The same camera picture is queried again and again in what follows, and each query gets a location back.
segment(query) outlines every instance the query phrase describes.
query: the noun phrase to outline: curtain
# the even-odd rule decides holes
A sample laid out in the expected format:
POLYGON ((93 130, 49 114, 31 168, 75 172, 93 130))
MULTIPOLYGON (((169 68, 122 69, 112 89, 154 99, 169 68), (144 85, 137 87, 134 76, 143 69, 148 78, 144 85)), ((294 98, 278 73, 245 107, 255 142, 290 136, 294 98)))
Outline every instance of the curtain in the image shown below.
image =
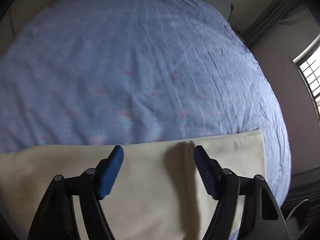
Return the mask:
POLYGON ((305 8, 303 0, 273 0, 260 16, 241 34, 250 48, 274 24, 305 8))

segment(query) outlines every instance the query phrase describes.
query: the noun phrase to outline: cream cloth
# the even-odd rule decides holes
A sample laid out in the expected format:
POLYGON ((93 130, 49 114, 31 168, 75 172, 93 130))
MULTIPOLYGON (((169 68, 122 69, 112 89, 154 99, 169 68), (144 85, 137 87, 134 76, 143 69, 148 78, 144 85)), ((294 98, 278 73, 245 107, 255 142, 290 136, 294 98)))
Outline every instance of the cream cloth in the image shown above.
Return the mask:
MULTIPOLYGON (((124 162, 101 201, 117 240, 202 239, 217 201, 207 195, 193 161, 193 143, 202 145, 222 168, 239 176, 266 177, 261 129, 226 136, 125 145, 124 162)), ((36 209, 56 174, 78 176, 107 158, 114 146, 38 146, 0 155, 0 190, 13 221, 27 235, 36 209)), ((87 239, 76 197, 82 240, 87 239)), ((238 201, 233 232, 244 198, 238 201)))

